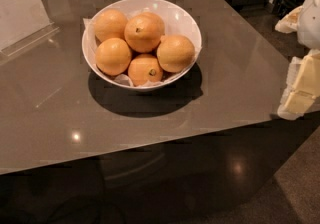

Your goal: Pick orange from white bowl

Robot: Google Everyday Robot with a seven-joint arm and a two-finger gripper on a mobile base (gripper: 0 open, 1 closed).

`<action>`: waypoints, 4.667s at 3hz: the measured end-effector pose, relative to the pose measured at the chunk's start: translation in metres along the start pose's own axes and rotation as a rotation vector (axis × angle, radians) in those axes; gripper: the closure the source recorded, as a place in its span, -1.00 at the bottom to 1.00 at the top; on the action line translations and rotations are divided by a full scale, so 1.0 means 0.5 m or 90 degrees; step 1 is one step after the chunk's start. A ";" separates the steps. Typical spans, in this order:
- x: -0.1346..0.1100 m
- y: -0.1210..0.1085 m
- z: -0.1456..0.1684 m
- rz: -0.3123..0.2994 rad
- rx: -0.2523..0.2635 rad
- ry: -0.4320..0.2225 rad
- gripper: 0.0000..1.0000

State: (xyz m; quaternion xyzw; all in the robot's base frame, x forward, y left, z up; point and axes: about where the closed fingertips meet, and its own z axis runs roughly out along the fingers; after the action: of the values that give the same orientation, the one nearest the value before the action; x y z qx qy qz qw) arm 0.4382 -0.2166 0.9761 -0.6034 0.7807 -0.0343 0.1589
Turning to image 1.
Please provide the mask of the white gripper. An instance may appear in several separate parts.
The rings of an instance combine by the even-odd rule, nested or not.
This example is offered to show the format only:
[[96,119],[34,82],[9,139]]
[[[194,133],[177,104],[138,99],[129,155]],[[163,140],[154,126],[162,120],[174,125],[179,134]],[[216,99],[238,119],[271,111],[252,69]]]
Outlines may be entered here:
[[277,110],[279,117],[296,120],[320,97],[320,51],[315,50],[320,49],[320,0],[305,0],[279,20],[275,30],[297,32],[298,42],[312,49],[303,58],[292,58]]

